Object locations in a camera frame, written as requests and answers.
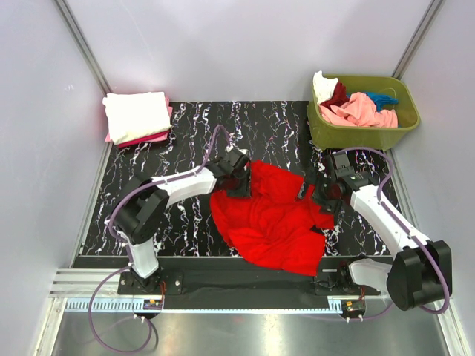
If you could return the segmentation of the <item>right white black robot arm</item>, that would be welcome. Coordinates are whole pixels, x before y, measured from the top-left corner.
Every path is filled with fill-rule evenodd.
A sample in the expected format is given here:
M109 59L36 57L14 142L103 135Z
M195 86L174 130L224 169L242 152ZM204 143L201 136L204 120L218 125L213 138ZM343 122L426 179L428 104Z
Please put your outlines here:
M443 240L432 241L414 227L383 193L366 171L357 172L347 150L329 154L325 171L310 167L298 193L303 198L313 189L311 199L323 212L337 216L348 205L361 215L379 235L393 259L379 263L369 257L355 257L338 267L337 285L346 294L362 286L387 293L402 311L421 308L442 314L452 294L452 255Z

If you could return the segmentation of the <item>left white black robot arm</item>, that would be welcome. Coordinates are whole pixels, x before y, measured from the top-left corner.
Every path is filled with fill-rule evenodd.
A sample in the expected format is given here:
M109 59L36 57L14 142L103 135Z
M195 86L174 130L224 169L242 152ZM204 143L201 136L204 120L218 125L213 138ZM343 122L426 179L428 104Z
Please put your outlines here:
M125 244L134 285L143 293L160 286L159 262L153 237L167 208L192 197L223 192L231 198L248 198L250 158L247 150L228 148L224 157L181 174L148 179L133 178L109 219L109 232Z

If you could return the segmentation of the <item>dark red t shirt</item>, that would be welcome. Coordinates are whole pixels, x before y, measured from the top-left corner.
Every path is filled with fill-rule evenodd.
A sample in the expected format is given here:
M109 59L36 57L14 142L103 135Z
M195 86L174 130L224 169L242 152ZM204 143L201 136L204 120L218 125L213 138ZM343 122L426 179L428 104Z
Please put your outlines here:
M321 105L330 109L332 105L341 107L343 104L349 101L347 96L347 89L342 82L338 82L333 91L333 95L330 99L322 102Z

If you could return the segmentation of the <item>white cloth in bin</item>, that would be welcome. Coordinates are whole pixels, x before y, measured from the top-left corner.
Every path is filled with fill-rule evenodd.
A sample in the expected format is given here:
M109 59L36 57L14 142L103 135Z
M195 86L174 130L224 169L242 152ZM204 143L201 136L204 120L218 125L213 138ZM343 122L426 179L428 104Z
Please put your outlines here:
M317 71L312 78L312 87L315 93L316 102L321 104L333 97L338 78L328 79L322 73Z

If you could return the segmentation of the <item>black marbled table mat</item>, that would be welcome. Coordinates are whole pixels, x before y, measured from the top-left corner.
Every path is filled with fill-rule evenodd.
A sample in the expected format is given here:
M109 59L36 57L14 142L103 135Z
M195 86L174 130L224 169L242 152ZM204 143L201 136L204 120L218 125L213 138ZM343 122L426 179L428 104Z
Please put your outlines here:
M135 176L181 175L197 168L209 149L217 125L230 133L230 142L249 150L253 160L261 160L294 174L304 175L307 167L324 171L327 152L316 148L307 123L308 102L172 102L172 131L166 142L139 144L134 148L108 148L100 166L102 178L87 210L88 224L79 238L74 267L113 268L126 261L126 250L108 232L108 222L122 188ZM409 198L397 170L396 156L386 153L395 165L384 194L415 225L408 208ZM351 151L348 158L356 171L368 171L378 181L389 172L387 163L369 151ZM342 209L335 228L323 230L326 256L389 254L374 228L350 208ZM239 257L219 235L209 209L209 196L199 196L174 204L165 211L154 250L164 257Z

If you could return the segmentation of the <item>blue t shirt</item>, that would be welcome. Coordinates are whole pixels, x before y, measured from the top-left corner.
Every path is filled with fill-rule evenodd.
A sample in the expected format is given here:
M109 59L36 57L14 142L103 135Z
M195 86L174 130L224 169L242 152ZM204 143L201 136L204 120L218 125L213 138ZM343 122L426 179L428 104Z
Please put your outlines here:
M372 100L373 104L376 106L377 112L382 111L387 105L397 105L399 103L398 99L386 94L372 93L367 91L365 91L364 94Z

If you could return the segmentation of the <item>olive green plastic bin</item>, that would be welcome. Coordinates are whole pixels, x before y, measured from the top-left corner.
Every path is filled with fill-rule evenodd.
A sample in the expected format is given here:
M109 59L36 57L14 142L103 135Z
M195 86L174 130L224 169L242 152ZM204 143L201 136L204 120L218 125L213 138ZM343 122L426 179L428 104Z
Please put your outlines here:
M407 86L388 76L316 71L307 108L309 132L320 149L364 146L386 151L420 124Z

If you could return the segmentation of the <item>folded white t shirt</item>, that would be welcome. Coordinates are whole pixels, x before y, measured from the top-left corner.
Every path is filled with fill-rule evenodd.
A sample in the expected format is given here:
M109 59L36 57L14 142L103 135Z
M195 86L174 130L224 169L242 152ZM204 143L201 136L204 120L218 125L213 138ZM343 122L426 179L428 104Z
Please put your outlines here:
M128 131L139 129L138 107L147 102L150 93L115 94L108 93L103 99L105 115L108 119L108 133L112 143L117 144L125 140Z

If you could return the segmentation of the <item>light pink t shirt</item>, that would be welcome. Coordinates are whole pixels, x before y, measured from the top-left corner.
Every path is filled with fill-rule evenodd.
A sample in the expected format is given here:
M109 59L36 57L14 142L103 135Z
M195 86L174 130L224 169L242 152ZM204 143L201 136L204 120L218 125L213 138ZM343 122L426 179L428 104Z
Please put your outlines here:
M399 125L394 110L377 112L372 100L361 92L352 94L341 107L318 107L322 118L332 125L361 128L397 128Z

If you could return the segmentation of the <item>aluminium frame rail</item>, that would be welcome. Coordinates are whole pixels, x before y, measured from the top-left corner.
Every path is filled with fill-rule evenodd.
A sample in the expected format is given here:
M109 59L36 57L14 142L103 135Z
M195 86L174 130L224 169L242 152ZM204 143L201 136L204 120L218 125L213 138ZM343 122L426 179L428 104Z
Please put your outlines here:
M337 286L326 285L317 277L305 277L283 271L271 271L248 266L239 268L167 267L151 277L147 286L130 271L105 269L61 269L57 271L50 293L57 295L85 295L92 293L100 283L100 294L151 296L158 294L188 295L192 292L221 291L237 294L264 294L292 292L311 296L341 296Z

